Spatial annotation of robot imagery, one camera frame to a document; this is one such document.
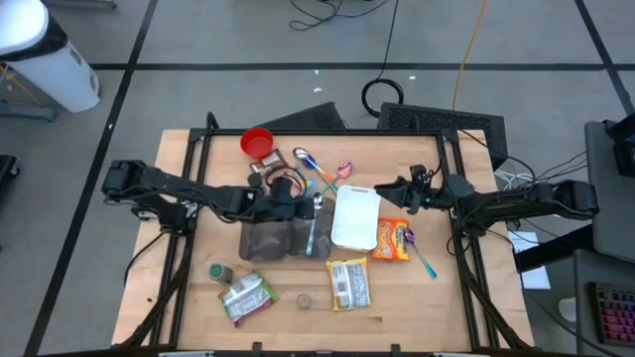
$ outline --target red bowl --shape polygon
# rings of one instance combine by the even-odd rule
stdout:
[[[240,147],[250,157],[262,160],[271,154],[274,136],[265,128],[251,128],[240,138]]]

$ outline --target wooden table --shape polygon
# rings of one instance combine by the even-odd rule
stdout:
[[[188,130],[165,131],[155,165],[180,175],[188,135]],[[484,141],[482,132],[475,131],[473,135]],[[240,151],[239,139],[237,136],[212,138],[206,184],[246,184],[251,161]],[[372,187],[377,183],[392,182],[397,175],[408,178],[410,165],[423,164],[433,169],[439,163],[436,141],[429,137],[277,136],[276,145],[292,165],[295,164],[292,154],[295,147],[309,150],[320,166],[333,174],[342,162],[353,162],[351,177],[338,184]],[[200,146],[194,163],[200,155]],[[494,190],[496,186],[487,150],[462,134],[460,146],[469,181],[477,190]],[[451,157],[449,145],[446,149]],[[308,175],[318,178],[315,173]],[[441,182],[442,176],[438,175],[433,186],[440,186]],[[319,186],[323,187],[323,182],[320,181]],[[208,209],[202,210],[191,259],[179,348],[250,350],[254,341],[260,341],[264,350],[286,351],[388,351],[391,343],[401,344],[404,351],[470,350],[456,260],[445,250],[445,242],[450,236],[447,213],[422,209],[416,216],[409,216],[405,210],[382,199],[380,216],[410,220],[420,250],[439,277],[432,280],[416,255],[411,262],[369,260],[372,305],[333,312],[330,280],[324,262],[294,257],[276,264],[242,261],[238,257],[240,224],[221,223]],[[154,238],[158,228],[156,221],[142,222],[135,251]],[[507,236],[503,223],[492,229]],[[157,244],[130,271],[113,343],[128,337],[151,308],[151,301],[156,300],[167,242],[165,239]],[[509,242],[493,234],[482,237],[480,242],[492,301],[520,337],[533,344]],[[361,256],[363,254],[333,249],[329,259]],[[235,328],[218,299],[223,287],[207,275],[212,263],[231,267],[235,277],[259,271],[279,294],[280,300]],[[300,310],[296,306],[296,296],[302,293],[312,298],[313,306],[309,310]],[[480,343],[487,345],[482,310],[476,299],[474,305]],[[173,307],[169,305],[162,342],[168,341],[172,313]]]

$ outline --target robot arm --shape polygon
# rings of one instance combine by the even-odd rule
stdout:
[[[432,178],[421,165],[410,167],[412,180],[398,177],[393,183],[375,185],[377,194],[408,213],[423,209],[456,208],[455,215],[469,233],[483,235],[499,221],[557,214],[586,220],[599,212],[595,188],[587,182],[564,180],[539,182],[526,187],[479,193],[463,177],[449,175],[441,188],[431,188]]]
[[[294,218],[312,219],[315,216],[312,198],[292,197],[292,182],[274,178],[271,192],[261,187],[209,186],[180,178],[148,167],[142,161],[113,161],[101,191],[106,200],[132,202],[133,213],[154,213],[162,228],[179,233],[186,229],[189,208],[172,203],[168,195],[199,206],[209,207],[227,222],[263,223],[291,221]]]

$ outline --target snack bag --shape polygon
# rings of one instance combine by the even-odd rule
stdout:
[[[404,228],[408,228],[408,221],[405,219],[379,218],[377,247],[373,250],[371,257],[410,262]]]
[[[251,272],[225,289],[218,298],[227,316],[238,327],[247,317],[271,306],[278,300],[278,295],[260,274]]]
[[[366,258],[326,262],[333,291],[333,310],[344,311],[370,304]]]

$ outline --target concrete floor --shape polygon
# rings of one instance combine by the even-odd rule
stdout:
[[[155,2],[119,0],[114,11],[52,7],[89,62],[121,70],[98,71],[102,99],[90,111],[62,111],[55,123],[0,119],[0,154],[17,156],[23,170],[0,214],[0,321],[5,322],[0,323],[0,356],[24,352],[104,125],[116,117],[118,105],[113,103],[126,77],[125,63],[144,14]],[[316,1],[299,2],[323,12]],[[635,63],[635,40],[628,35],[635,3],[584,3],[612,60]],[[295,32],[288,22],[303,18],[288,1],[159,0],[139,63],[255,64],[244,67],[249,70],[208,66],[203,71],[134,71],[105,163],[154,162],[163,130],[200,127],[208,110],[222,127],[245,128],[332,100],[350,127],[375,127],[377,121],[361,106],[359,92],[378,71],[355,68],[359,62],[383,59],[393,5],[389,0],[366,17],[338,18]],[[346,1],[342,12],[358,13],[368,6]],[[388,61],[460,62],[479,7],[471,0],[401,0]],[[491,0],[469,61],[602,64],[572,0]],[[289,64],[288,69],[272,69],[262,64],[275,62],[312,62],[316,68],[291,70]],[[348,62],[350,69],[324,69],[324,62]],[[584,122],[625,116],[606,70],[575,68],[508,71],[495,65],[492,70],[469,70],[462,79],[457,109],[504,116],[510,154],[540,173],[583,151]],[[402,84],[408,104],[451,107],[454,70],[422,66],[387,70],[384,76]],[[620,71],[619,76],[626,89],[635,90],[635,72]],[[4,95],[18,95],[16,90],[2,90]],[[370,95],[376,107],[396,100],[383,88],[373,88]],[[586,173],[571,177],[585,179]],[[92,200],[40,353],[106,348],[111,340],[138,222],[127,209],[103,205],[98,190],[87,194]],[[535,222],[558,234],[581,224],[553,217]],[[538,234],[541,241],[552,239]],[[573,295],[572,262],[552,265],[548,272],[553,288],[532,294],[555,311],[560,298]],[[575,352],[572,337],[529,301],[528,309],[538,346]]]

